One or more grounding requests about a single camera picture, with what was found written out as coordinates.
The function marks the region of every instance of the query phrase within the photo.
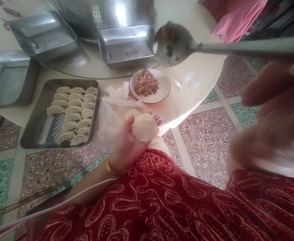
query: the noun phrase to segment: dumpling wrapper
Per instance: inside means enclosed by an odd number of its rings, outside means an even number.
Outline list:
[[[97,97],[95,95],[92,94],[86,94],[84,97],[84,102],[95,102],[97,99]]]
[[[138,141],[151,141],[158,133],[158,125],[151,114],[138,116],[133,124],[133,133]]]
[[[63,108],[62,106],[49,106],[47,108],[47,116],[52,116],[54,114],[62,114],[65,112],[65,108]]]
[[[81,104],[83,102],[84,101],[82,99],[75,99],[75,100],[69,101],[68,105],[69,105],[69,107],[71,107],[71,106],[81,106]]]
[[[97,93],[98,93],[98,89],[97,89],[97,88],[94,88],[94,87],[89,87],[89,88],[86,90],[86,94],[97,95]]]
[[[70,94],[69,95],[69,101],[71,101],[71,100],[75,100],[75,99],[81,99],[81,100],[83,100],[84,99],[84,95],[82,95],[82,94],[76,94],[76,93],[72,93],[72,94]]]
[[[53,96],[53,100],[60,100],[60,99],[62,99],[62,100],[68,100],[68,94],[66,94],[66,93],[59,93],[59,94],[54,94],[54,96]]]
[[[95,103],[94,102],[84,102],[81,104],[81,110],[85,109],[94,109]]]
[[[78,125],[79,125],[78,122],[70,121],[70,122],[64,123],[62,125],[61,130],[62,130],[62,132],[67,132],[67,131],[70,131],[70,130],[73,130],[73,129],[78,128]]]
[[[94,110],[85,109],[81,112],[82,118],[92,118],[94,116]]]
[[[85,94],[86,91],[81,87],[75,87],[75,88],[71,89],[71,93],[72,94]]]
[[[66,93],[66,94],[70,94],[71,93],[71,88],[69,86],[64,86],[64,87],[59,87],[56,90],[56,93]]]
[[[81,120],[79,122],[79,125],[78,125],[78,128],[82,128],[84,126],[90,126],[91,125],[91,119],[88,119],[88,118],[84,118],[83,120]]]
[[[72,113],[66,116],[66,119],[64,120],[65,123],[70,122],[70,121],[80,121],[81,114],[80,113]]]
[[[60,136],[58,136],[57,144],[60,145],[62,142],[74,138],[74,136],[76,136],[76,134],[73,131],[63,132]]]
[[[89,126],[84,126],[78,129],[77,134],[78,135],[86,135],[89,134],[90,132],[90,127]]]
[[[135,120],[137,119],[138,116],[142,115],[142,112],[140,112],[139,110],[136,109],[130,109],[129,111],[126,112],[125,114],[125,120],[128,120],[128,118],[134,115]]]
[[[76,145],[79,145],[81,143],[85,143],[88,141],[88,136],[86,135],[76,135],[73,137],[70,145],[71,146],[76,146]]]
[[[68,106],[68,101],[67,100],[54,100],[51,103],[51,106]]]
[[[71,106],[66,109],[66,115],[71,113],[81,113],[81,108],[79,106]]]

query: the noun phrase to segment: white plate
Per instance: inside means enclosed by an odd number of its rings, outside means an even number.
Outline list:
[[[143,95],[137,95],[135,92],[135,85],[136,85],[136,80],[140,74],[144,72],[144,70],[139,70],[137,71],[130,79],[129,81],[129,89],[133,96],[137,100],[141,100],[144,103],[148,104],[154,104],[157,102],[160,102],[164,100],[170,92],[170,81],[167,78],[166,75],[164,75],[162,72],[155,70],[155,69],[148,69],[150,73],[156,78],[158,81],[158,87],[159,89],[157,90],[156,94],[151,94],[148,96],[143,96]]]

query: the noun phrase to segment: paisley pattern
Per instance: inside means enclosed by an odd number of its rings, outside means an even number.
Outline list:
[[[38,240],[294,240],[294,178],[247,169],[218,189],[147,149],[92,206],[55,213]]]

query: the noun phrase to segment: white table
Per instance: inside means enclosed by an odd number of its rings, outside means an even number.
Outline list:
[[[19,0],[11,0],[9,7],[20,11],[23,16],[27,10],[14,8],[14,3]],[[156,9],[158,12],[158,21],[155,29],[169,20],[184,25],[193,35],[197,42],[214,43],[221,42],[217,36],[211,36],[216,27],[216,22],[211,14],[200,3],[194,0],[156,0]],[[12,16],[1,13],[2,18],[6,20],[13,19]],[[3,22],[0,20],[0,51],[20,50],[16,39],[10,31],[3,28]],[[11,122],[25,127],[34,105],[38,99],[44,83],[54,78],[94,78],[99,82],[102,93],[104,88],[112,85],[119,88],[125,81],[129,81],[129,76],[133,72],[142,69],[144,66],[137,66],[129,69],[109,69],[102,61],[96,46],[82,44],[83,54],[78,54],[77,58],[64,58],[50,66],[42,66],[37,80],[35,93],[32,103],[27,107],[3,108],[0,109],[0,115]],[[208,54],[193,54],[182,64],[163,68],[156,67],[163,72],[171,81],[171,92],[168,97],[159,103],[149,104],[148,106],[154,113],[158,113],[163,118],[163,134],[169,128],[176,127],[181,123],[208,95],[215,85],[223,66],[225,57]]]

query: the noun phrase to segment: metal baking tray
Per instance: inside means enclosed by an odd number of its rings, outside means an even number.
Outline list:
[[[154,61],[154,37],[155,31],[149,25],[100,30],[102,59],[111,69]]]
[[[77,35],[52,10],[16,20],[10,28],[24,53],[41,63],[80,49]]]
[[[47,116],[47,108],[51,106],[53,96],[57,88],[69,86],[71,88],[82,87],[87,89],[95,87],[98,89],[97,100],[95,102],[94,116],[90,126],[88,141],[77,146],[70,146],[69,141],[61,145],[56,143],[58,136],[62,133],[61,127],[65,120],[65,114],[55,114]],[[27,126],[20,140],[20,145],[24,149],[65,149],[79,148],[91,141],[94,134],[96,117],[98,115],[98,98],[100,96],[99,84],[95,80],[85,79],[51,79],[45,82],[37,103],[32,111]]]
[[[0,52],[0,108],[29,105],[39,70],[22,51]]]

